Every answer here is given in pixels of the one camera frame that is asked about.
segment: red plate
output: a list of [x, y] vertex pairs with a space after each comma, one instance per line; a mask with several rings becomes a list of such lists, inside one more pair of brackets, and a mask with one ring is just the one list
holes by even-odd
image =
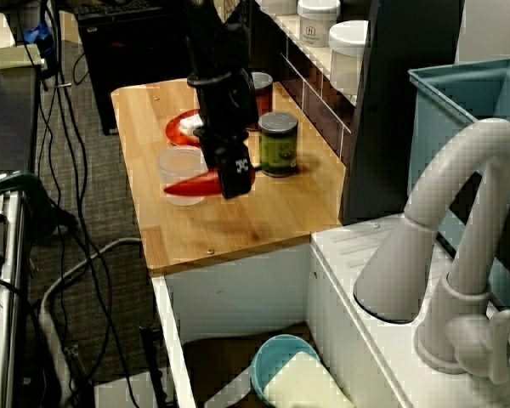
[[181, 115], [174, 117], [168, 124], [164, 131], [164, 133], [167, 135], [168, 140], [170, 140], [174, 145], [188, 145], [188, 146], [195, 146], [195, 147], [201, 147], [201, 144], [197, 141], [194, 141], [194, 139], [197, 139], [196, 136], [193, 136], [194, 139], [188, 138], [184, 136], [179, 131], [179, 121], [182, 119], [185, 119], [189, 116], [194, 116], [198, 113], [198, 109], [193, 110], [187, 110], [186, 112], [182, 113]]

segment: wooden countertop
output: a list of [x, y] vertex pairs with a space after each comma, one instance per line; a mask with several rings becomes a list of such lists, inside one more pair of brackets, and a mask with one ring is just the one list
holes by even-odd
[[[120, 88], [111, 97], [151, 276], [297, 245], [340, 225], [345, 167], [279, 83], [275, 111], [292, 113], [299, 122], [297, 173], [271, 178], [258, 172], [248, 194], [211, 196], [190, 207], [164, 198], [156, 158], [171, 146], [167, 123], [198, 107], [195, 90], [177, 80]], [[251, 132], [246, 143], [257, 164], [258, 133]]]

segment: faucet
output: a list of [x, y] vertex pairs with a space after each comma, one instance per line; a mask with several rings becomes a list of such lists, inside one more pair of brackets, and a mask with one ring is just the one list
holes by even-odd
[[405, 324], [417, 317], [438, 227], [462, 186], [484, 163], [455, 259], [435, 287], [414, 346], [435, 370], [469, 372], [500, 384], [510, 378], [510, 310], [491, 320], [485, 314], [489, 273], [510, 207], [510, 122], [475, 122], [440, 150], [412, 190], [404, 217], [355, 282], [354, 298], [380, 320]]

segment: blue bowl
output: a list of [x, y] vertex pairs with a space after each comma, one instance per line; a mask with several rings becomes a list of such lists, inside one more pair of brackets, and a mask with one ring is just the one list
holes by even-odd
[[272, 337], [263, 344], [255, 354], [251, 364], [250, 377], [253, 389], [266, 405], [273, 406], [264, 397], [264, 388], [278, 371], [301, 351], [320, 361], [319, 356], [312, 346], [306, 343], [302, 338], [289, 334]]

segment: plastic container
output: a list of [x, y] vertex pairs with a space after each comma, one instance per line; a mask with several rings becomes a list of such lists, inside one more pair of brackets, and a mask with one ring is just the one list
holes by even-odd
[[263, 173], [286, 177], [297, 170], [298, 119], [286, 112], [270, 112], [258, 120], [259, 158]]
[[409, 73], [417, 97], [408, 194], [440, 148], [459, 131], [488, 117], [510, 121], [510, 59]]
[[[161, 181], [169, 186], [207, 172], [202, 150], [193, 146], [174, 146], [164, 150], [157, 158]], [[185, 197], [165, 193], [167, 200], [176, 206], [192, 206], [204, 197]]]
[[357, 94], [367, 32], [368, 21], [363, 20], [335, 24], [329, 30], [331, 85], [342, 94]]
[[298, 0], [300, 40], [309, 47], [327, 47], [329, 30], [340, 15], [339, 0]]
[[270, 15], [297, 13], [297, 0], [261, 0], [261, 11]]
[[272, 406], [264, 396], [264, 388], [278, 371], [301, 351], [320, 361], [312, 346], [302, 338], [289, 334], [272, 337], [255, 354], [251, 363], [250, 377], [255, 393], [266, 405]]
[[[257, 100], [258, 117], [272, 111], [272, 84], [274, 80], [269, 74], [253, 72], [253, 85], [255, 87], [255, 99]], [[258, 121], [252, 123], [247, 130], [259, 130]]]

